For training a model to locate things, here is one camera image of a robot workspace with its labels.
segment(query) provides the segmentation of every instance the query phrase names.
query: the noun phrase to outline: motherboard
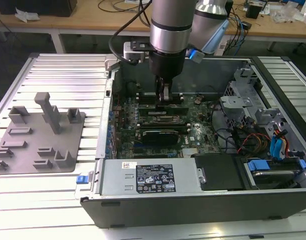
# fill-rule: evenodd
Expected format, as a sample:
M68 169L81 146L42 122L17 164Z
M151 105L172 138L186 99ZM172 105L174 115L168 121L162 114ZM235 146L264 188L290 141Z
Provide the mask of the motherboard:
M189 158L198 153L220 152L221 147L209 122L212 102L199 101L195 94L183 97L184 101L180 107L187 112L181 115L141 114L143 110L151 109L154 106L140 105L135 98L121 101L124 104L117 106L120 111L115 120L116 132L120 137L120 143L117 144L117 158ZM173 138L169 139L174 143L169 143L167 139L169 136L163 138L166 139L166 142L163 143L143 141L146 133L160 130L158 126L166 125L164 128L167 130L167 123L178 124L175 131L170 131L176 133ZM149 131L145 132L139 126L150 126L146 128Z

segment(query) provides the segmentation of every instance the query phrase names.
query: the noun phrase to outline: open computer chassis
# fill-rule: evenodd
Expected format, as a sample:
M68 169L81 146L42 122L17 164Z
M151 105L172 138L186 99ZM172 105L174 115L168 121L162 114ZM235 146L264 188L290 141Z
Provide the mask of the open computer chassis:
M288 77L288 62L187 60L174 102L158 108L146 63L108 64L91 191L80 201L95 224L282 219L306 209L306 121L276 80Z

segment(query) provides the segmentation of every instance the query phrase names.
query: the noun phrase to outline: dark floor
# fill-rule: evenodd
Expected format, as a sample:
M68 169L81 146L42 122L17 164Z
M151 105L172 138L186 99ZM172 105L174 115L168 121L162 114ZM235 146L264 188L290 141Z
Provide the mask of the dark floor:
M20 71L30 53L55 53L48 34L18 33L16 37L6 34L7 41L0 41L0 99L5 94L12 81ZM63 40L68 53L109 53L108 40L110 36L97 36L98 45L92 44L89 35L64 35ZM130 37L121 36L116 39L116 49L122 53L123 43ZM306 75L306 44L301 46L296 54L293 49L295 42L278 42L273 51L268 51L268 42L245 41L237 53L238 56L288 56Z

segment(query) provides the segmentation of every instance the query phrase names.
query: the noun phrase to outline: gray base plate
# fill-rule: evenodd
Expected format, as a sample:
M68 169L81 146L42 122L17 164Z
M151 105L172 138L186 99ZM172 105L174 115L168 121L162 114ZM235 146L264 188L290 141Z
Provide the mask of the gray base plate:
M61 133L54 134L50 125L47 124L41 113L30 113L24 116L27 124L15 125L11 122L0 141L4 142L20 142L26 141L26 147L9 148L13 154L12 157L0 157L0 161L4 161L8 167L0 169L0 175L5 174L35 174L35 173L68 173L75 169L79 142L82 135L82 129L85 120L85 113L81 112L81 123L69 123L65 112L60 112ZM10 129L31 128L31 134L9 135ZM40 148L53 148L55 151L65 157L66 151L69 151L73 158L73 164L69 166L61 166L54 161L54 156L40 157L37 153ZM52 168L36 169L34 161L49 159Z

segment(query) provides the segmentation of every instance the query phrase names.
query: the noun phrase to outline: power supply label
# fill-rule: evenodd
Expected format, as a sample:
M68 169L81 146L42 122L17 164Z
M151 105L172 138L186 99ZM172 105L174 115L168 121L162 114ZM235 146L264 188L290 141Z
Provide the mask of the power supply label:
M139 194L176 192L173 165L137 165L136 191Z

